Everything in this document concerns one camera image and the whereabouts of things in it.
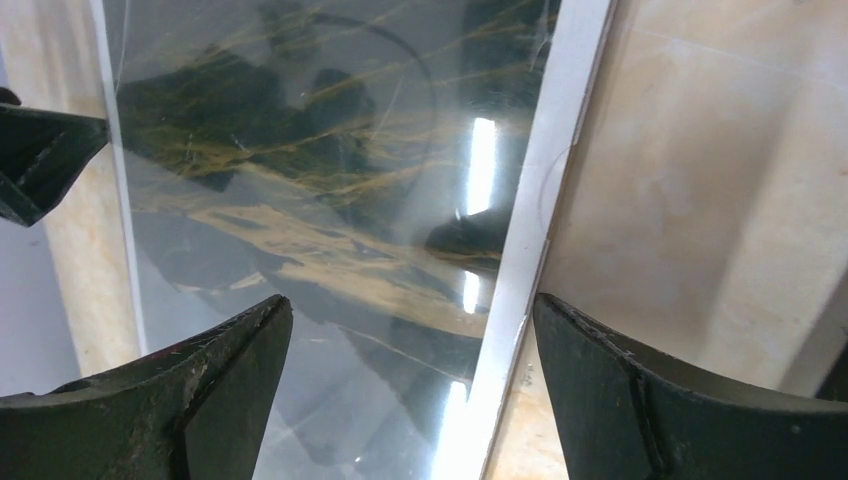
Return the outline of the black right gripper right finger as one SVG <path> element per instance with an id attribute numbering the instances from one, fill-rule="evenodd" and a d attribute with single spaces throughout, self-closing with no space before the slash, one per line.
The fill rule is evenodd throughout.
<path id="1" fill-rule="evenodd" d="M 733 380 L 548 294 L 533 323 L 572 479 L 843 479 L 847 406 Z"/>

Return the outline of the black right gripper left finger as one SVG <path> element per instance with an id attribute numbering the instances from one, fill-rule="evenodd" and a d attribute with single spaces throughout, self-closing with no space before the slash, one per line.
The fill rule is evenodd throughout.
<path id="1" fill-rule="evenodd" d="M 249 479 L 293 327 L 271 296 L 125 365 L 1 400 L 5 479 Z"/>

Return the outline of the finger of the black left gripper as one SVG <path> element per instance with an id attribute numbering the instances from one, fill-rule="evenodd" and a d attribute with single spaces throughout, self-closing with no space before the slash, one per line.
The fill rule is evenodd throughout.
<path id="1" fill-rule="evenodd" d="M 1 217 L 31 227 L 110 141 L 104 119 L 24 107 L 1 89 Z"/>

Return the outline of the landscape photo print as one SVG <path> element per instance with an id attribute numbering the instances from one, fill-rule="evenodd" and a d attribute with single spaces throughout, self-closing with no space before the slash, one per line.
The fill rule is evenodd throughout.
<path id="1" fill-rule="evenodd" d="M 96 1 L 142 348 L 298 321 L 260 459 L 481 479 L 613 1 Z"/>

